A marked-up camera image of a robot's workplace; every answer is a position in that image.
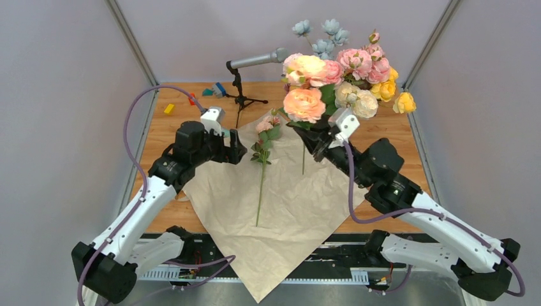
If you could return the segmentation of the flower stems bunch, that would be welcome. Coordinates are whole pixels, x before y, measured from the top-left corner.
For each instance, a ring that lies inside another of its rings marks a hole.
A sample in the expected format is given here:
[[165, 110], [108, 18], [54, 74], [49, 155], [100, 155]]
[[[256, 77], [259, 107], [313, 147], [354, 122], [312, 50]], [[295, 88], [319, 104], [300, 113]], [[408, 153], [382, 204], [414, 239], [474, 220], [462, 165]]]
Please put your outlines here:
[[255, 226], [258, 227], [260, 220], [260, 211], [262, 206], [263, 196], [263, 183], [265, 180], [265, 172], [267, 165], [272, 163], [269, 161], [270, 149], [272, 147], [272, 141], [279, 138], [281, 129], [281, 121], [278, 117], [278, 111], [272, 109], [270, 115], [264, 117], [255, 127], [255, 131], [258, 136], [258, 140], [252, 145], [251, 150], [253, 155], [251, 161], [262, 165], [262, 172], [258, 190], [258, 206], [256, 211]]

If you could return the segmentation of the peach orange flower stem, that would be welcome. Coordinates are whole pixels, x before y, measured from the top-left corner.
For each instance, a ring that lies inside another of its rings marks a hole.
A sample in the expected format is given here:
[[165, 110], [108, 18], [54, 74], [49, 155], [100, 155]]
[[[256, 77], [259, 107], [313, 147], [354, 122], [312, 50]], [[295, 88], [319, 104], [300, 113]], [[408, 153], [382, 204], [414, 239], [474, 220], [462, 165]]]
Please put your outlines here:
[[316, 131], [337, 110], [334, 89], [343, 81], [340, 63], [296, 53], [283, 62], [286, 96], [281, 112], [298, 131]]

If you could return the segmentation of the peach paper bouquet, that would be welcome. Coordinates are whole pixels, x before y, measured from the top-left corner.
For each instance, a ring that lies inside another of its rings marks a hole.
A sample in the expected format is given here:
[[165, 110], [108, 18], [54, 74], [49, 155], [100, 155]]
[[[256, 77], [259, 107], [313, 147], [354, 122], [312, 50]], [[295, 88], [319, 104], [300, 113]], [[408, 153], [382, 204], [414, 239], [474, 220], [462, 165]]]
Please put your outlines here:
[[270, 164], [208, 162], [184, 187], [198, 218], [261, 302], [349, 217], [348, 176], [317, 163], [286, 126], [272, 142]]

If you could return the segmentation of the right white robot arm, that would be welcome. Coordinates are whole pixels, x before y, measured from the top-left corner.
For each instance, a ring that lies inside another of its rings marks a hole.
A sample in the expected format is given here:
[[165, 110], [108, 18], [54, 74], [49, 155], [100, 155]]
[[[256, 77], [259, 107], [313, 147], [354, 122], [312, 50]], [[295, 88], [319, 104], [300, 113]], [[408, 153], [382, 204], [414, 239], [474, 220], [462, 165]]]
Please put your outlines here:
[[373, 266], [403, 263], [440, 273], [461, 289], [493, 302], [510, 292], [520, 274], [514, 266], [520, 244], [476, 230], [435, 202], [416, 183], [400, 174], [404, 160], [386, 138], [358, 151], [350, 142], [336, 147], [336, 127], [295, 128], [315, 161], [326, 159], [349, 177], [349, 187], [365, 187], [365, 198], [380, 219], [396, 218], [428, 234], [433, 243], [416, 242], [383, 230], [374, 230], [364, 246]]

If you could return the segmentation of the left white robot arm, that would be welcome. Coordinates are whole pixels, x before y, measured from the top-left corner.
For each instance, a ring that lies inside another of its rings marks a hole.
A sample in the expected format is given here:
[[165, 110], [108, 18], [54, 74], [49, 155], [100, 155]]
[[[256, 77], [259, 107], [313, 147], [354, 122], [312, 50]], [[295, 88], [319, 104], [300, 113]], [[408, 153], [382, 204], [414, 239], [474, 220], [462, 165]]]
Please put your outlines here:
[[79, 242], [71, 251], [79, 283], [110, 303], [122, 302], [138, 278], [170, 259], [189, 263], [195, 257], [190, 234], [172, 226], [154, 241], [137, 242], [163, 207], [195, 177], [206, 162], [238, 164], [248, 151], [237, 130], [229, 132], [225, 145], [221, 132], [209, 124], [187, 121], [175, 140], [153, 162], [143, 184], [115, 221], [90, 244]]

